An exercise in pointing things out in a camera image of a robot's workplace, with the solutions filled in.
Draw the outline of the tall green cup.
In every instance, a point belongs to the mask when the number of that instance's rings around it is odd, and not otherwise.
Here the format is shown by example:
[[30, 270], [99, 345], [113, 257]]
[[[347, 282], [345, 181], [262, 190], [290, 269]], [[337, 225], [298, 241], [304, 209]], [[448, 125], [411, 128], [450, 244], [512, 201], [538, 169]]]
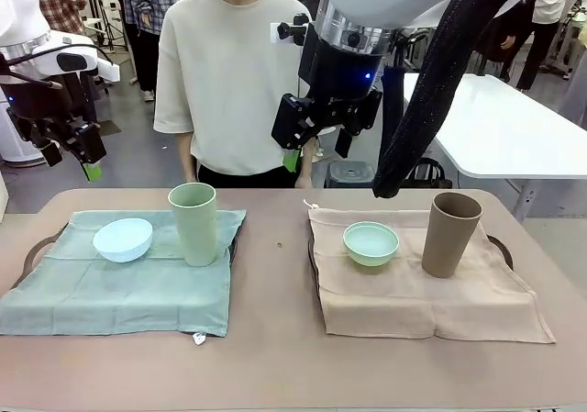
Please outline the tall green cup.
[[216, 257], [216, 190], [209, 184], [187, 183], [168, 194], [183, 256], [195, 267]]

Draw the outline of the mint green bowl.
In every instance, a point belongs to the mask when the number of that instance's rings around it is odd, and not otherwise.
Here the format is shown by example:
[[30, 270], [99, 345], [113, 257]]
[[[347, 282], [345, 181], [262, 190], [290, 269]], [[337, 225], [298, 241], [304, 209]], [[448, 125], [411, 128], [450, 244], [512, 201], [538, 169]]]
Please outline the mint green bowl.
[[400, 245], [397, 234], [391, 228], [371, 221], [348, 226], [343, 233], [343, 243], [349, 257], [366, 267], [386, 264]]

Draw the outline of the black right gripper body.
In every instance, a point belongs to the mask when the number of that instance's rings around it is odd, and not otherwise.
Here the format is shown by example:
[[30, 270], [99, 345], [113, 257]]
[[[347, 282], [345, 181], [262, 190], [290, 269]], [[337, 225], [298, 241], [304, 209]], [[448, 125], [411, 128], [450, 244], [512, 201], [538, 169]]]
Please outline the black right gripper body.
[[381, 54], [360, 54], [341, 50], [322, 39], [306, 39], [304, 44], [304, 81], [306, 113], [318, 119], [318, 113], [331, 101], [359, 101], [365, 98], [380, 67]]

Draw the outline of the dark brown serving tray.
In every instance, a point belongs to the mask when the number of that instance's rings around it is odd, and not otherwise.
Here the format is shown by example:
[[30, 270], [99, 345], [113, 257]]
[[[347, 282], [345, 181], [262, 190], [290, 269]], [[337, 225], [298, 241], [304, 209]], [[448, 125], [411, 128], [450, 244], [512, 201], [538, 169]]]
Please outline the dark brown serving tray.
[[455, 274], [435, 278], [421, 266], [423, 241], [411, 239], [385, 264], [368, 267], [353, 261], [341, 241], [338, 251], [324, 253], [315, 240], [308, 246], [316, 286], [338, 295], [423, 297], [482, 290], [510, 284], [514, 262], [510, 251], [495, 237], [473, 239]]
[[227, 335], [232, 247], [203, 268], [152, 254], [114, 263], [98, 256], [61, 258], [60, 251], [49, 251], [0, 298], [0, 335]]

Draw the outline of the large white table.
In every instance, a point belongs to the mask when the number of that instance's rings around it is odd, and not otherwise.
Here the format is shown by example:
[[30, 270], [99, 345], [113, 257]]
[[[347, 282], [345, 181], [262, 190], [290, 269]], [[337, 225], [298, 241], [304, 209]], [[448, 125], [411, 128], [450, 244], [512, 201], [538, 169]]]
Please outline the large white table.
[[587, 131], [491, 75], [462, 76], [436, 143], [470, 178], [524, 180], [518, 221], [544, 181], [587, 179]]

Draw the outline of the tall brown cup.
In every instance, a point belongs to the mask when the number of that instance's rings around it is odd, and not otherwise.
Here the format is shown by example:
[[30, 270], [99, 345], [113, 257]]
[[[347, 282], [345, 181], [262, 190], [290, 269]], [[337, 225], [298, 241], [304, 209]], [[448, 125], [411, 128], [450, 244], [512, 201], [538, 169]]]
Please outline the tall brown cup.
[[436, 278], [452, 276], [482, 216], [474, 198], [456, 192], [432, 201], [422, 255], [423, 270]]

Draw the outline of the light blue bowl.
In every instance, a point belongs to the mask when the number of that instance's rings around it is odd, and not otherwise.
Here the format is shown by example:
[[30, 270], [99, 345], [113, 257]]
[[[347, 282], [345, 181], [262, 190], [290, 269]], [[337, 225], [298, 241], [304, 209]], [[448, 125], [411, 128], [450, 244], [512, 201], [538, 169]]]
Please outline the light blue bowl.
[[96, 251], [111, 262], [132, 262], [147, 252], [153, 227], [143, 218], [122, 218], [100, 228], [94, 235]]

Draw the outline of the black bag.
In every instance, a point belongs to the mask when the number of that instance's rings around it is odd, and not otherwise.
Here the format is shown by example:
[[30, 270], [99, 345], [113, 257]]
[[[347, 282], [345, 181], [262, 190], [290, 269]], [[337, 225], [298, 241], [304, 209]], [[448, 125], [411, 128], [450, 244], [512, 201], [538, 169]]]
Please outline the black bag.
[[442, 165], [431, 158], [418, 160], [412, 171], [402, 182], [409, 189], [452, 189], [453, 183], [446, 177]]

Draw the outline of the person in cream shirt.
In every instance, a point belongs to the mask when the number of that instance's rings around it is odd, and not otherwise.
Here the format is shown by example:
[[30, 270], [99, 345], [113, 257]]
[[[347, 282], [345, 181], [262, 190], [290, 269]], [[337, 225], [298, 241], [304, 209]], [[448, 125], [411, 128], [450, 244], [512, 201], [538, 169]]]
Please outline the person in cream shirt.
[[295, 188], [302, 159], [288, 172], [271, 130], [300, 51], [271, 43], [270, 26], [306, 11], [297, 0], [180, 0], [167, 11], [153, 127], [193, 133], [197, 182]]

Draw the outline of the teal cloth mat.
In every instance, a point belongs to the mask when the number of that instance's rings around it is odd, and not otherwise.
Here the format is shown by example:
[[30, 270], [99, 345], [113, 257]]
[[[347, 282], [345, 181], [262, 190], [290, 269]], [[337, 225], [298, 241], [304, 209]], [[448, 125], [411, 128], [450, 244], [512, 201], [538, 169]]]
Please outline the teal cloth mat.
[[[216, 214], [217, 256], [205, 267], [188, 265], [169, 211], [83, 211], [37, 267], [0, 298], [0, 335], [95, 336], [180, 331], [224, 337], [228, 328], [229, 246], [243, 210]], [[103, 258], [97, 231], [126, 217], [153, 226], [147, 252], [125, 263]]]

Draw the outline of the person's right forearm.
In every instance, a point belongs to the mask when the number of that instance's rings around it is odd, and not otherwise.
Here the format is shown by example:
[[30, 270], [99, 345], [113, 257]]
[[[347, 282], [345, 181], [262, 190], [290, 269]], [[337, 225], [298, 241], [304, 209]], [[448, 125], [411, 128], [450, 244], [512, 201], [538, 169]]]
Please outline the person's right forearm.
[[176, 135], [180, 161], [184, 169], [193, 169], [193, 155], [191, 153], [193, 133], [185, 132]]

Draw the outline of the grey plastic stool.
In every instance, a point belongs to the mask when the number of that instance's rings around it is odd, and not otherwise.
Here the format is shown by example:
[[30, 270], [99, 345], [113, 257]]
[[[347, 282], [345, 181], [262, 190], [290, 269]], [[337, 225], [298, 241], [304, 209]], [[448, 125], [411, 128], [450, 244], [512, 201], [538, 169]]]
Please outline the grey plastic stool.
[[327, 166], [325, 188], [372, 188], [375, 172], [365, 161], [340, 160]]

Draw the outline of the white air purifier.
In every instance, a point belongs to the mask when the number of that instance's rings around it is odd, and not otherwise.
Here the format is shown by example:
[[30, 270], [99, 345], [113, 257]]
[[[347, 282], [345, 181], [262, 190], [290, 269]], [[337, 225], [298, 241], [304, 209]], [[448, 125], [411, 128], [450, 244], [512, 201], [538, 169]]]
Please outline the white air purifier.
[[20, 138], [6, 113], [7, 102], [0, 102], [0, 158], [16, 166], [35, 166], [45, 163], [40, 151]]

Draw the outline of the beige cloth mat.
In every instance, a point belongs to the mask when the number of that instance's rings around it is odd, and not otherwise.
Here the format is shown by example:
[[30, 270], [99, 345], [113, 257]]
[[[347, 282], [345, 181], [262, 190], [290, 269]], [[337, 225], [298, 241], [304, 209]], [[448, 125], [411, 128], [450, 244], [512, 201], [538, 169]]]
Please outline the beige cloth mat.
[[[536, 293], [506, 264], [482, 226], [476, 227], [455, 274], [438, 279], [421, 266], [425, 210], [308, 212], [317, 292], [329, 334], [365, 338], [512, 341], [555, 338]], [[354, 262], [343, 233], [360, 221], [382, 223], [399, 249], [382, 267]]]

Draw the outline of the person's left forearm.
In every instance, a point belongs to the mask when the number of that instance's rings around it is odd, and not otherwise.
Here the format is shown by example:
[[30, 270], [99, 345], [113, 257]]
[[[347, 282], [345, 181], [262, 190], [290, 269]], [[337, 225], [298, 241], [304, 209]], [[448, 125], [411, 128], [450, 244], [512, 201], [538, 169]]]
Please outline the person's left forearm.
[[301, 150], [301, 175], [310, 176], [313, 169], [313, 159], [316, 154], [316, 139], [311, 138]]

